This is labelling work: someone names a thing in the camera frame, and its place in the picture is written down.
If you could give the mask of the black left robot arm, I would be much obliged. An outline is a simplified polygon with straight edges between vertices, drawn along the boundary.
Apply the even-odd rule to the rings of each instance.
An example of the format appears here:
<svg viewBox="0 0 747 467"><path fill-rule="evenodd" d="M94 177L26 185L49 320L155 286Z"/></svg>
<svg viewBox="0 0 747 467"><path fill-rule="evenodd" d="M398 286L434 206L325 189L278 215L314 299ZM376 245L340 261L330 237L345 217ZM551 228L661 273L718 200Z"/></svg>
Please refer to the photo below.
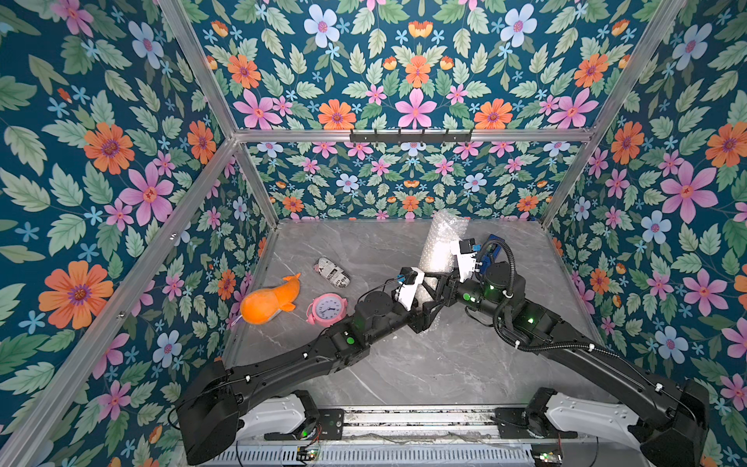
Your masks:
<svg viewBox="0 0 747 467"><path fill-rule="evenodd" d="M342 371L366 358L371 347L398 330L427 330L447 298L408 311L390 293L375 291L352 315L324 329L311 342L268 360L228 368L205 364L176 405L187 463L197 466L223 453L237 439L239 419L262 402L305 381Z"/></svg>

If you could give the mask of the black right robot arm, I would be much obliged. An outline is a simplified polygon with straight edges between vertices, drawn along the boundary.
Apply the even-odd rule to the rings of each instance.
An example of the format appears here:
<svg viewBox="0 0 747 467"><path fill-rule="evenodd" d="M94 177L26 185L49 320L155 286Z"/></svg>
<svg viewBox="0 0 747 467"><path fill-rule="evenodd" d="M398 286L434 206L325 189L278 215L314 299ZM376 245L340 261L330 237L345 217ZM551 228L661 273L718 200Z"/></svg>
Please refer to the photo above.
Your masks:
<svg viewBox="0 0 747 467"><path fill-rule="evenodd" d="M709 432L708 392L696 381L656 376L600 346L547 307L525 296L509 245L494 237L449 241L451 265L435 296L439 307L461 303L490 317L489 327L511 348L543 356L591 381L612 403L539 388L519 426L536 436L576 432L640 451L654 466L698 466Z"/></svg>

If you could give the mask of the clear bubble wrap sheet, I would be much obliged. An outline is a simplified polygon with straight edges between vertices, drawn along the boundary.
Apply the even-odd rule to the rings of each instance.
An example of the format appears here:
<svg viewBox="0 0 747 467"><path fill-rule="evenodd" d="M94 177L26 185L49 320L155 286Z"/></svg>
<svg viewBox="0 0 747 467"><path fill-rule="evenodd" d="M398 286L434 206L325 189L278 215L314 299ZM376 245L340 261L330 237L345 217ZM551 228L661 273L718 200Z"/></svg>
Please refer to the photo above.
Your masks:
<svg viewBox="0 0 747 467"><path fill-rule="evenodd" d="M437 212L425 241L418 268L433 274L451 274L456 270L457 284L461 283L456 255L452 246L464 239L469 220L445 210Z"/></svg>

